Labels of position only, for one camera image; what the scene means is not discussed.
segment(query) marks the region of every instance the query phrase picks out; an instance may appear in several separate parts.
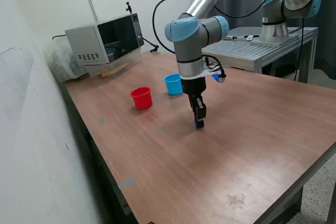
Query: red cup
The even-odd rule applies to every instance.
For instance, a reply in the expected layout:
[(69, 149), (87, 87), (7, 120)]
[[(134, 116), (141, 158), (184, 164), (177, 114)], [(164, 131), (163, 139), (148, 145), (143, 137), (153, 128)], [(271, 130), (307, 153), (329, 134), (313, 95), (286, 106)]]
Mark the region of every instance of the red cup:
[(134, 89), (131, 92), (131, 97), (133, 97), (135, 107), (138, 110), (149, 109), (153, 105), (151, 88), (149, 87)]

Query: concrete floor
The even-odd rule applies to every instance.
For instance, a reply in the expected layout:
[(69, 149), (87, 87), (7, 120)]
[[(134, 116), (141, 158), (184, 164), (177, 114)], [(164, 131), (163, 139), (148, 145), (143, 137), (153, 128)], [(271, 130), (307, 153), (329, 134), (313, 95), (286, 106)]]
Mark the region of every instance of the concrete floor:
[[(313, 72), (312, 84), (336, 89), (336, 80), (331, 80), (319, 69)], [(290, 224), (324, 224), (327, 220), (330, 201), (336, 180), (336, 154), (306, 183), (303, 188), (301, 213)]]

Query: plastic cup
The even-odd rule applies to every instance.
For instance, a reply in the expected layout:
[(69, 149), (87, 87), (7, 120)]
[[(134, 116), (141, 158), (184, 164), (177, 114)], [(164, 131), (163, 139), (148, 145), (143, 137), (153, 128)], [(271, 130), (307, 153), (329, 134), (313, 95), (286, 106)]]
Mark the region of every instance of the plastic cup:
[(177, 95), (182, 94), (182, 85), (181, 78), (179, 73), (174, 73), (164, 78), (164, 82), (166, 83), (168, 94)]
[(151, 88), (140, 87), (131, 92), (134, 105), (138, 110), (149, 109), (153, 105)]

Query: plastic bag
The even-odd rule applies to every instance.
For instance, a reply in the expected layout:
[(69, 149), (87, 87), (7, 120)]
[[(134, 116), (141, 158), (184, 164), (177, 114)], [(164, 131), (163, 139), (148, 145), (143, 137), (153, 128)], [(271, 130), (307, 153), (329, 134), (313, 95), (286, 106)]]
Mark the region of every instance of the plastic bag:
[(77, 79), (87, 73), (84, 66), (77, 63), (68, 38), (55, 38), (47, 48), (47, 63), (56, 79), (64, 82)]

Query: gray curtain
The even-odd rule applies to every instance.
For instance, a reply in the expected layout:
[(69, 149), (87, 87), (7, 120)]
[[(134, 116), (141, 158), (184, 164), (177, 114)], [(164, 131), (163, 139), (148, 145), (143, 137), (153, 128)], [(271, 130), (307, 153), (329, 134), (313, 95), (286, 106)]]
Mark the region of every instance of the gray curtain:
[[(262, 0), (218, 0), (217, 7), (223, 12), (239, 16), (253, 11)], [(261, 26), (262, 8), (253, 15), (242, 18), (228, 18), (230, 29), (237, 26)], [(212, 15), (219, 13), (213, 9)], [(305, 20), (306, 27), (319, 27), (319, 39), (316, 51), (315, 68), (323, 70), (331, 79), (336, 79), (336, 0), (322, 0), (320, 12), (316, 17)], [(289, 27), (300, 27), (299, 19), (287, 20)]]

